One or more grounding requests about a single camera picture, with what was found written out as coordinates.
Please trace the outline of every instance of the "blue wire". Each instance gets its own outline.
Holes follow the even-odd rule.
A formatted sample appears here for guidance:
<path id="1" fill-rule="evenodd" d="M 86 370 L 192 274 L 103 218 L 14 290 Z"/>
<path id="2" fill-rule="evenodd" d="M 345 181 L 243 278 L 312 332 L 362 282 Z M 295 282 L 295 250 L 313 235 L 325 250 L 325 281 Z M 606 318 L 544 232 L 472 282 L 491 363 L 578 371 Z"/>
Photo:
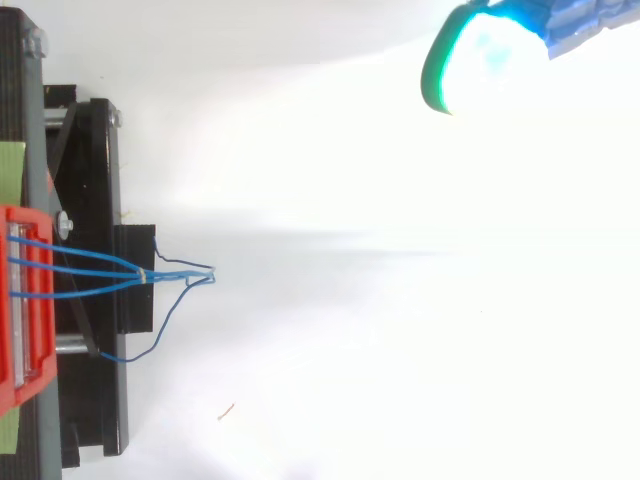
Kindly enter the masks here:
<path id="1" fill-rule="evenodd" d="M 150 354 L 158 346 L 158 343 L 160 343 L 160 338 L 162 337 L 162 333 L 164 332 L 164 329 L 167 327 L 167 324 L 169 323 L 169 319 L 171 318 L 171 314 L 173 314 L 174 310 L 176 308 L 178 308 L 178 305 L 180 304 L 180 302 L 182 301 L 184 296 L 187 294 L 187 292 L 189 290 L 191 290 L 192 288 L 197 287 L 198 285 L 205 285 L 207 283 L 215 283 L 215 279 L 214 278 L 211 278 L 211 279 L 210 278 L 203 278 L 203 279 L 198 280 L 197 282 L 194 282 L 191 285 L 187 286 L 182 291 L 182 293 L 180 294 L 180 296 L 176 300 L 176 303 L 174 303 L 173 306 L 169 309 L 169 313 L 167 313 L 167 316 L 165 317 L 164 322 L 162 323 L 162 327 L 160 327 L 160 331 L 158 332 L 158 335 L 156 336 L 156 340 L 155 340 L 155 342 L 153 342 L 153 345 L 151 345 L 151 347 L 149 349 L 145 350 L 144 352 L 142 352 L 139 355 L 136 355 L 133 358 L 114 357 L 113 355 L 110 355 L 110 354 L 104 353 L 104 352 L 100 352 L 100 355 L 103 356 L 104 358 L 106 358 L 108 360 L 111 360 L 111 361 L 114 361 L 114 362 L 131 363 L 131 362 L 135 362 L 136 360 L 141 359 L 145 355 Z"/>
<path id="2" fill-rule="evenodd" d="M 63 293 L 29 293 L 29 292 L 10 292 L 12 297 L 16 298 L 53 298 L 54 300 L 64 300 L 67 298 L 88 297 L 90 295 L 100 295 L 102 293 L 115 292 L 124 288 L 140 285 L 140 280 L 129 280 L 128 282 L 118 283 L 103 288 L 95 288 L 93 290 L 83 290 L 81 292 L 63 292 Z"/>
<path id="3" fill-rule="evenodd" d="M 173 259 L 173 258 L 167 258 L 164 255 L 161 255 L 160 251 L 158 250 L 158 243 L 156 242 L 156 237 L 153 237 L 153 248 L 156 251 L 156 255 L 158 255 L 158 257 L 160 257 L 161 259 L 163 259 L 167 263 L 181 263 L 183 265 L 190 265 L 190 266 L 196 267 L 196 268 L 206 268 L 208 270 L 213 270 L 213 267 L 210 266 L 210 265 L 202 265 L 200 263 L 187 262 L 186 260 L 176 260 L 176 259 Z"/>
<path id="4" fill-rule="evenodd" d="M 98 260 L 106 260 L 107 262 L 114 262 L 118 265 L 126 267 L 134 272 L 138 272 L 140 267 L 137 267 L 131 262 L 127 262 L 118 257 L 114 257 L 113 255 L 106 255 L 104 253 L 90 252 L 89 250 L 79 250 L 75 248 L 67 248 L 67 247 L 58 247 L 56 245 L 49 245 L 48 243 L 36 242 L 35 240 L 27 240 L 26 238 L 13 237 L 9 235 L 7 237 L 10 242 L 17 242 L 23 245 L 29 245 L 31 247 L 39 247 L 45 250 L 52 250 L 54 252 L 60 253 L 68 253 L 70 255 L 78 255 L 81 257 L 89 257 L 89 258 L 97 258 Z"/>
<path id="5" fill-rule="evenodd" d="M 176 280 L 184 280 L 184 277 L 166 277 L 166 278 L 147 278 L 146 284 L 160 283 L 160 282 L 173 282 Z M 211 277 L 203 278 L 202 280 L 211 281 Z M 142 280 L 129 280 L 128 282 L 121 282 L 116 285 L 109 285 L 107 287 L 95 288 L 92 290 L 82 290 L 79 292 L 61 292 L 61 293 L 30 293 L 30 292 L 9 292 L 9 295 L 15 298 L 52 298 L 54 300 L 66 300 L 69 298 L 89 297 L 92 295 L 101 295 L 103 293 L 111 293 L 117 290 L 123 290 L 125 288 L 133 287 L 136 285 L 144 285 Z"/>
<path id="6" fill-rule="evenodd" d="M 79 268 L 67 268 L 59 267 L 57 265 L 49 265 L 47 263 L 31 262 L 29 260 L 22 260 L 21 258 L 9 257 L 10 263 L 16 263 L 18 265 L 24 265 L 25 267 L 41 268 L 43 270 L 53 270 L 59 273 L 69 273 L 71 275 L 87 275 L 93 277 L 105 277 L 105 278 L 140 278 L 139 273 L 118 273 L 118 272 L 106 272 L 101 270 L 81 270 Z"/>

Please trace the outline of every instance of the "green tape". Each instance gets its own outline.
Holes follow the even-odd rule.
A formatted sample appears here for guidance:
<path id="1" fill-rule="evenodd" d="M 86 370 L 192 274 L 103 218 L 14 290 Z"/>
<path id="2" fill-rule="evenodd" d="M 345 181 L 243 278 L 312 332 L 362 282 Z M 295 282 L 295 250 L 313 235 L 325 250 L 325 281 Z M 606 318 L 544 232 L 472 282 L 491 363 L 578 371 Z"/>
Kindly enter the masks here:
<path id="1" fill-rule="evenodd" d="M 0 417 L 0 454 L 14 455 L 18 449 L 20 409 L 12 408 Z"/>
<path id="2" fill-rule="evenodd" d="M 0 142 L 0 205 L 20 205 L 24 151 L 23 142 Z M 0 417 L 0 454 L 16 453 L 19 428 L 19 408 Z"/>
<path id="3" fill-rule="evenodd" d="M 20 205 L 24 150 L 23 142 L 0 142 L 0 205 Z"/>

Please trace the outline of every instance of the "red plastic holder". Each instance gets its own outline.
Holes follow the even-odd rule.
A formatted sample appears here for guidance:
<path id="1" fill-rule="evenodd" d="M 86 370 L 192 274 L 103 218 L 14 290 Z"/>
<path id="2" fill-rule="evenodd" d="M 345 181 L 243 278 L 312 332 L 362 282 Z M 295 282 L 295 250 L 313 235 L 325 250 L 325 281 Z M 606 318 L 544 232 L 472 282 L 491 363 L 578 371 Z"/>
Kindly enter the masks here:
<path id="1" fill-rule="evenodd" d="M 28 208 L 0 206 L 0 416 L 40 393 L 57 375 L 53 300 L 10 292 L 53 293 L 53 271 L 10 262 L 18 257 L 53 265 L 48 249 L 10 242 L 9 236 L 51 245 L 51 218 Z"/>

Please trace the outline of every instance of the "green rim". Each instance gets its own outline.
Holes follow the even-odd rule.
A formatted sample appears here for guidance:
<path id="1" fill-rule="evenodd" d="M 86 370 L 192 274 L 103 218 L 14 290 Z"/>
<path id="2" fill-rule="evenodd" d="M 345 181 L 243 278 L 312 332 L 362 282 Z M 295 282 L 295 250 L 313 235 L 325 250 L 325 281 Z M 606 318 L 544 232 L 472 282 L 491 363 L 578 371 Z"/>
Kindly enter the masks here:
<path id="1" fill-rule="evenodd" d="M 460 33 L 475 15 L 486 9 L 484 5 L 460 5 L 440 29 L 422 70 L 422 97 L 432 109 L 450 113 L 442 95 L 442 76 Z"/>

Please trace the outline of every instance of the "metal rod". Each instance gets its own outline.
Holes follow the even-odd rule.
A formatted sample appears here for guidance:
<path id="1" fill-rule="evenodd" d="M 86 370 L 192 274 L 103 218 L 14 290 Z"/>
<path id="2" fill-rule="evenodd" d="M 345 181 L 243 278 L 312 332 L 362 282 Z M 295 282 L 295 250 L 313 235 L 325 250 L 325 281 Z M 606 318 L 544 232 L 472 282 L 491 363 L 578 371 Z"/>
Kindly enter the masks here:
<path id="1" fill-rule="evenodd" d="M 69 355 L 77 353 L 88 353 L 89 349 L 84 341 L 84 337 L 79 333 L 67 333 L 56 335 L 56 353 L 58 355 Z"/>
<path id="2" fill-rule="evenodd" d="M 67 116 L 66 108 L 49 108 L 44 111 L 45 128 L 62 128 L 64 117 Z"/>
<path id="3" fill-rule="evenodd" d="M 9 224 L 9 235 L 20 237 L 20 225 L 17 223 Z M 20 244 L 10 242 L 9 255 L 13 258 L 20 258 Z M 9 264 L 9 290 L 12 292 L 22 291 L 22 269 L 20 265 L 14 263 Z M 15 387 L 19 388 L 24 385 L 25 365 L 24 365 L 24 332 L 23 332 L 23 315 L 22 299 L 11 297 L 11 335 L 13 337 L 13 373 L 15 378 Z"/>

